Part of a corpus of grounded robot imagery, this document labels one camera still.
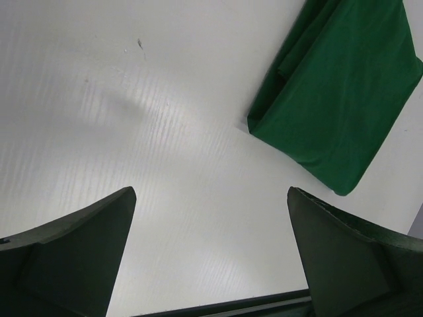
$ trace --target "green cloth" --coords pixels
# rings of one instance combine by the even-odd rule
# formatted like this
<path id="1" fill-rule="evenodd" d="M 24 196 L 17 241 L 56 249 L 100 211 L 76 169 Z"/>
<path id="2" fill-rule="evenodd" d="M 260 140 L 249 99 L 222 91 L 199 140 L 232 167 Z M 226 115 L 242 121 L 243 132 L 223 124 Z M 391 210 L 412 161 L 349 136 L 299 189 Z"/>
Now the green cloth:
<path id="1" fill-rule="evenodd" d="M 401 0 L 308 0 L 252 105 L 249 130 L 347 195 L 422 74 Z"/>

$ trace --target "cloth fold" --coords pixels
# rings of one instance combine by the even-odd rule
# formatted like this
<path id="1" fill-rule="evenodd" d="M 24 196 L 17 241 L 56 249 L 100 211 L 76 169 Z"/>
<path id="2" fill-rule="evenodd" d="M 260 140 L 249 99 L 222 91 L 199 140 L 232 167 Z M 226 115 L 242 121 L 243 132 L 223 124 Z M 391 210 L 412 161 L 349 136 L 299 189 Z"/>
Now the cloth fold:
<path id="1" fill-rule="evenodd" d="M 401 0 L 307 0 L 249 131 L 347 195 L 422 75 Z"/>

